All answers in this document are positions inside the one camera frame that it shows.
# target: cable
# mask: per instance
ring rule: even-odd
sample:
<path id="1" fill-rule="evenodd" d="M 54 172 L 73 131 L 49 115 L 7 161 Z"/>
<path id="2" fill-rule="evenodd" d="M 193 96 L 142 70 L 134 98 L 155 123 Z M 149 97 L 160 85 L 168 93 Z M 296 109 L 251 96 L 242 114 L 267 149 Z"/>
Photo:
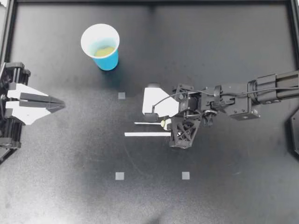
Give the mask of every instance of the cable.
<path id="1" fill-rule="evenodd" d="M 243 92 L 243 93 L 233 93 L 233 92 L 225 92 L 223 94 L 221 94 L 221 96 L 235 96 L 235 97 L 240 97 L 240 96 L 246 96 L 248 94 L 252 94 L 252 93 L 257 93 L 257 92 L 265 92 L 265 91 L 273 91 L 273 90 L 299 90 L 299 87 L 274 87 L 274 88 L 267 88 L 267 89 L 262 89 L 262 90 L 255 90 L 255 91 L 249 91 L 249 92 Z M 157 106 L 159 103 L 163 102 L 164 100 L 170 98 L 170 97 L 174 97 L 180 94 L 186 94 L 186 93 L 196 93 L 196 92 L 200 92 L 203 94 L 206 94 L 208 96 L 214 96 L 214 94 L 212 93 L 207 93 L 201 90 L 190 90 L 190 91 L 184 91 L 184 92 L 179 92 L 179 93 L 174 93 L 171 94 L 163 99 L 161 99 L 159 102 L 157 102 L 156 104 L 153 105 L 152 107 L 152 112 L 154 112 L 155 106 Z"/>
<path id="2" fill-rule="evenodd" d="M 265 92 L 265 91 L 273 91 L 273 90 L 299 90 L 299 87 L 274 87 L 274 88 L 267 88 L 262 90 L 255 90 L 255 91 L 249 91 L 249 92 L 243 92 L 243 93 L 233 93 L 233 92 L 225 92 L 221 94 L 221 96 L 244 96 L 251 93 L 257 93 L 257 92 Z"/>
<path id="3" fill-rule="evenodd" d="M 204 94 L 206 94 L 208 96 L 214 96 L 214 94 L 207 93 L 207 92 L 204 92 L 204 91 L 201 91 L 201 90 L 190 90 L 190 91 L 184 91 L 184 92 L 179 92 L 179 93 L 173 93 L 173 94 L 171 94 L 171 95 L 169 95 L 169 96 L 161 99 L 158 103 L 156 103 L 155 105 L 153 105 L 153 111 L 155 109 L 155 106 L 157 106 L 159 103 L 163 102 L 164 100 L 166 100 L 166 99 L 168 99 L 170 97 L 174 97 L 174 96 L 180 95 L 180 94 L 191 93 L 191 92 L 193 92 L 193 93 L 200 92 L 200 93 L 204 93 Z"/>

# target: black metal frame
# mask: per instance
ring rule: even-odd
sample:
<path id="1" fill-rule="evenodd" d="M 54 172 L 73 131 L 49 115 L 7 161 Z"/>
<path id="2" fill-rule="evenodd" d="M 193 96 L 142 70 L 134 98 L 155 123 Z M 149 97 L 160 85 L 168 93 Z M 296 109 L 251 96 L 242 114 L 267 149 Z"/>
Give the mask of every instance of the black metal frame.
<path id="1" fill-rule="evenodd" d="M 10 49 L 12 44 L 12 37 L 14 31 L 14 22 L 16 10 L 19 3 L 102 3 L 102 4 L 246 4 L 246 3 L 284 3 L 288 9 L 288 16 L 291 22 L 292 39 L 294 45 L 294 53 L 296 66 L 299 70 L 299 7 L 297 0 L 8 0 L 6 15 L 4 20 L 4 27 L 2 30 L 2 37 L 0 42 L 0 64 L 9 62 Z"/>

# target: blue cup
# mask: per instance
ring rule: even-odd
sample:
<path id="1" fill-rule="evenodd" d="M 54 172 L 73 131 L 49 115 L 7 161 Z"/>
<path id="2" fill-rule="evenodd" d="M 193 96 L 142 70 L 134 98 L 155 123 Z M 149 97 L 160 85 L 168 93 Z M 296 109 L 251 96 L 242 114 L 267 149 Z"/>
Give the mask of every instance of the blue cup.
<path id="1" fill-rule="evenodd" d="M 105 71 L 114 69 L 118 63 L 118 32 L 107 24 L 95 24 L 87 28 L 81 36 L 81 48 L 90 56 L 97 66 Z M 113 47 L 113 51 L 105 56 L 96 56 L 99 49 Z"/>

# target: white cup rim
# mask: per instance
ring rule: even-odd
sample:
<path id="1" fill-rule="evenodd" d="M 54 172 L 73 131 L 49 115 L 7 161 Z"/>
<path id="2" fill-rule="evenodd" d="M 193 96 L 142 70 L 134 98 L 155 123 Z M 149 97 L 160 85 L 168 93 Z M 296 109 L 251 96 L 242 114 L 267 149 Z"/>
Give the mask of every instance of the white cup rim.
<path id="1" fill-rule="evenodd" d="M 87 51 L 85 50 L 85 48 L 83 48 L 83 46 L 82 46 L 82 38 L 83 38 L 84 34 L 86 33 L 86 31 L 89 30 L 89 29 L 92 29 L 92 28 L 94 28 L 94 27 L 97 27 L 97 26 L 106 26 L 106 27 L 109 27 L 109 28 L 113 29 L 113 30 L 116 32 L 116 34 L 117 34 L 117 36 L 116 36 L 116 40 L 117 40 L 117 42 L 116 42 L 115 49 L 114 49 L 109 55 L 105 55 L 105 56 L 102 56 L 102 57 L 96 57 L 96 56 L 94 56 L 94 55 L 89 54 L 89 52 L 87 52 Z M 119 45 L 120 45 L 120 36 L 119 36 L 117 30 L 116 30 L 114 27 L 112 27 L 112 26 L 110 26 L 110 25 L 108 25 L 108 24 L 105 24 L 105 23 L 98 23 L 98 24 L 94 24 L 94 25 L 90 26 L 89 28 L 87 28 L 87 29 L 83 32 L 83 34 L 82 34 L 82 36 L 81 36 L 81 48 L 82 48 L 82 50 L 84 51 L 84 53 L 85 53 L 86 55 L 90 56 L 91 58 L 95 58 L 95 59 L 102 59 L 102 58 L 107 58 L 107 57 L 111 56 L 112 54 L 114 54 L 114 53 L 117 51 Z"/>

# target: small yellow object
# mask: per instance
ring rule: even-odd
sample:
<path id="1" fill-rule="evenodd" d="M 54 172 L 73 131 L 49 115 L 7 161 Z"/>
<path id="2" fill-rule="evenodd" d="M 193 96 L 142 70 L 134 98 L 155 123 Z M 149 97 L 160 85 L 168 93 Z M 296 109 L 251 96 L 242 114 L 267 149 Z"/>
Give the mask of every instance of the small yellow object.
<path id="1" fill-rule="evenodd" d="M 111 54 L 114 51 L 114 47 L 104 47 L 97 50 L 95 53 L 96 57 L 104 57 Z"/>
<path id="2" fill-rule="evenodd" d="M 162 120 L 161 121 L 161 127 L 164 127 L 165 126 L 165 120 Z"/>

